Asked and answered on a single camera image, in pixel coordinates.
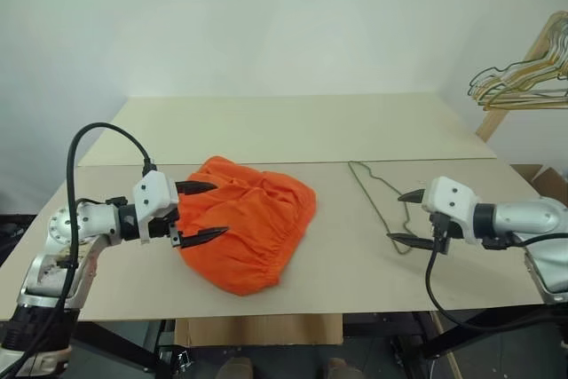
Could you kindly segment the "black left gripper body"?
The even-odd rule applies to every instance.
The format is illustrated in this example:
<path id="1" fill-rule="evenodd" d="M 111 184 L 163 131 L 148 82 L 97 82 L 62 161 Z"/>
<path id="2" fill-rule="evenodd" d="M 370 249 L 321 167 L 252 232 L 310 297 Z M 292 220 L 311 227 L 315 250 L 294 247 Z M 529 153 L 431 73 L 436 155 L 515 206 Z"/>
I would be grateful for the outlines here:
<path id="1" fill-rule="evenodd" d="M 179 220 L 178 209 L 174 208 L 162 217 L 155 217 L 148 223 L 148 232 L 151 239 L 168 238 L 173 248 L 181 245 L 180 231 L 177 227 Z"/>

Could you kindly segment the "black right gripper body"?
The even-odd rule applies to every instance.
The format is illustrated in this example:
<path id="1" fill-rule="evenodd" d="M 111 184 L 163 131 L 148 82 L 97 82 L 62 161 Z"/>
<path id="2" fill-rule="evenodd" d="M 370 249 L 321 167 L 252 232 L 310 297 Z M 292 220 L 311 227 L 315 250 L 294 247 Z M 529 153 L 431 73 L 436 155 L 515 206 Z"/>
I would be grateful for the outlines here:
<path id="1" fill-rule="evenodd" d="M 430 214 L 432 238 L 438 245 L 438 252 L 447 255 L 452 239 L 462 239 L 462 228 L 448 215 L 443 213 Z"/>

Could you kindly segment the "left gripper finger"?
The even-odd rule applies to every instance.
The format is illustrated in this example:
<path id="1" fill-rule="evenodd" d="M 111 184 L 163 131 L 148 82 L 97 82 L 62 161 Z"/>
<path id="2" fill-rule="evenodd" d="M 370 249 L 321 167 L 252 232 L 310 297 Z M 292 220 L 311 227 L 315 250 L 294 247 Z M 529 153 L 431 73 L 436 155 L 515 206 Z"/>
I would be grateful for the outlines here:
<path id="1" fill-rule="evenodd" d="M 217 237 L 221 236 L 223 233 L 226 233 L 228 230 L 228 226 L 220 226 L 201 229 L 198 233 L 190 236 L 184 236 L 180 234 L 178 236 L 178 246 L 180 248 L 192 248 L 200 246 L 202 244 L 215 240 Z"/>
<path id="2" fill-rule="evenodd" d="M 206 193 L 217 188 L 216 185 L 209 182 L 201 182 L 195 180 L 177 181 L 175 183 L 178 194 L 194 195 L 199 193 Z"/>

